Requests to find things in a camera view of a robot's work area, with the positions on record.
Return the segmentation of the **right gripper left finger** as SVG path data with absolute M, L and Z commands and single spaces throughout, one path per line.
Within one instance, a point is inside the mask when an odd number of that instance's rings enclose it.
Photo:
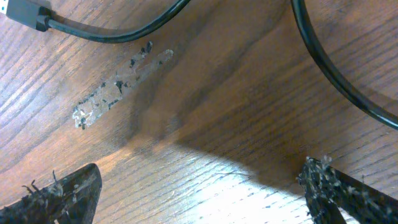
M 1 223 L 92 224 L 102 189 L 102 178 L 94 163 L 39 189 L 35 182 L 24 186 L 28 194 L 1 209 Z

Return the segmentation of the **tape residue patch on table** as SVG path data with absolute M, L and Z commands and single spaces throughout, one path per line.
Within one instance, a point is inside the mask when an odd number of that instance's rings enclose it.
M 101 82 L 95 90 L 76 104 L 72 113 L 75 127 L 85 129 L 94 124 L 130 91 L 167 63 L 173 55 L 171 49 L 154 54 L 153 43 L 149 41 L 116 70 L 114 75 Z

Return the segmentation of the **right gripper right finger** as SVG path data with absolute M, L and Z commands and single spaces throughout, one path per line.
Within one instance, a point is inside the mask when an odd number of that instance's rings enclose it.
M 340 172 L 328 161 L 307 157 L 297 180 L 314 223 L 397 223 L 397 200 Z

